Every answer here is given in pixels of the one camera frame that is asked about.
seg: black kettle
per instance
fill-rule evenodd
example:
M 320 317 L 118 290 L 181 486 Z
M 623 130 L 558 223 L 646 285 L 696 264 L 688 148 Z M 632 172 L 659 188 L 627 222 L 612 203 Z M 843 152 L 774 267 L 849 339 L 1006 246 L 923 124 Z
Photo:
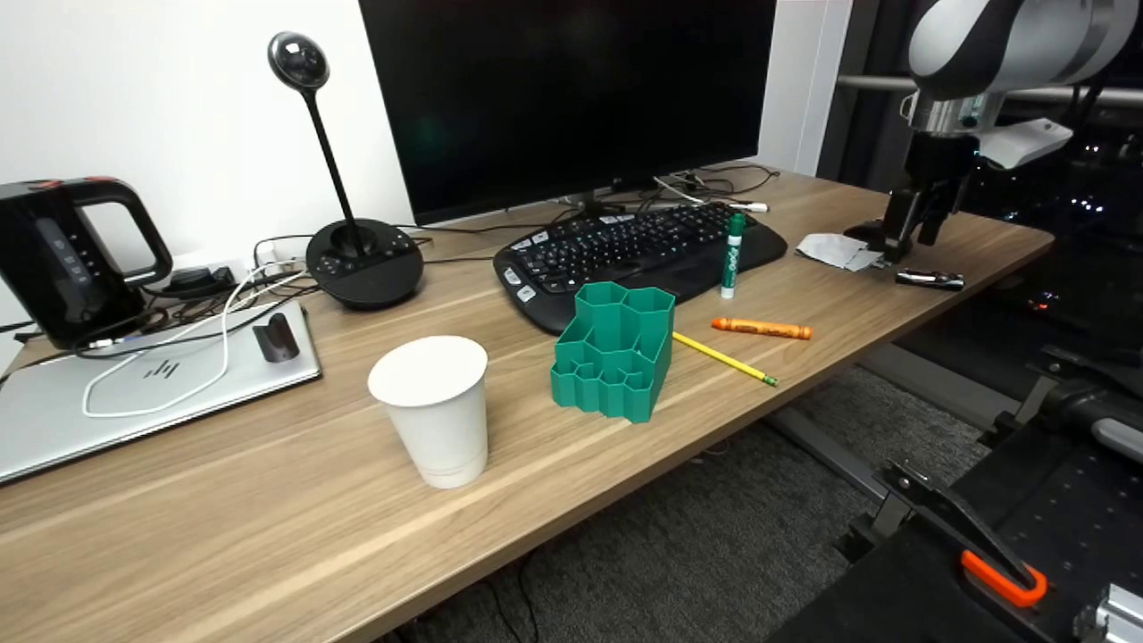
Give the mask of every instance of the black kettle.
M 151 251 L 146 267 L 123 267 L 92 217 L 127 211 Z M 139 285 L 171 276 L 171 253 L 143 199 L 118 179 L 0 185 L 0 276 L 62 351 L 83 351 L 146 321 Z

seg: computer monitor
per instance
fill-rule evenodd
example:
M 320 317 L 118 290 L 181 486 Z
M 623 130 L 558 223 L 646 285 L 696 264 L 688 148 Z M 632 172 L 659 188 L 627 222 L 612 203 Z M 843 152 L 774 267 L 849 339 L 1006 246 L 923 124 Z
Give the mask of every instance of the computer monitor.
M 419 223 L 756 152 L 774 0 L 362 0 Z

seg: paper cup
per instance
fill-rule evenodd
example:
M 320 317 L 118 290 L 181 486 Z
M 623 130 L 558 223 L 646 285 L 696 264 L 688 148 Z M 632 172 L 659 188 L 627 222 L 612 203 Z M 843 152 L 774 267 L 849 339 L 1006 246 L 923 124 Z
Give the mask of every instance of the paper cup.
M 367 392 L 387 407 L 408 457 L 437 488 L 469 486 L 486 472 L 489 354 L 465 334 L 399 344 L 367 370 Z

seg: laptop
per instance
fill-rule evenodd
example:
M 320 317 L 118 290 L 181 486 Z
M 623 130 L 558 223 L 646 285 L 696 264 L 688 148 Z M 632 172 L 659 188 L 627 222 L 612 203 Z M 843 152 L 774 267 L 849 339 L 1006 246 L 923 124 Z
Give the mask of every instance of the laptop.
M 157 346 L 127 365 L 123 365 L 123 358 L 56 358 L 13 370 L 0 385 L 0 482 L 133 444 L 320 375 L 306 313 L 295 298 L 276 311 L 290 321 L 295 344 L 295 358 L 290 361 L 269 361 L 262 354 L 252 329 L 271 313 L 258 321 L 252 313 L 262 311 L 233 313 L 227 326 L 234 333 L 227 333 L 227 366 L 223 379 L 219 366 L 224 361 L 224 346 L 219 334 Z

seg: yellow pencil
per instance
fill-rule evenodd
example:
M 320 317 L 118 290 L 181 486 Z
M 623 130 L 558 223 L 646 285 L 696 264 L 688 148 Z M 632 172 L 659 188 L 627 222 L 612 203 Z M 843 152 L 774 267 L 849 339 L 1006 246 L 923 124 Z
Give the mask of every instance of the yellow pencil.
M 762 366 L 754 366 L 754 365 L 748 365 L 748 361 L 737 361 L 737 358 L 729 358 L 729 354 L 720 354 L 720 351 L 713 351 L 713 346 L 708 346 L 708 344 L 699 344 L 699 339 L 693 339 L 693 334 L 683 334 L 683 333 L 670 333 L 675 334 L 675 344 L 683 344 L 683 346 L 688 346 L 688 351 L 699 351 L 699 354 L 708 354 L 712 361 L 720 361 L 720 365 L 729 365 L 729 366 L 737 366 L 737 370 L 743 370 L 743 375 L 750 375 L 750 379 L 756 379 L 756 382 L 765 382 L 765 385 L 777 385 L 771 375 L 765 375 Z

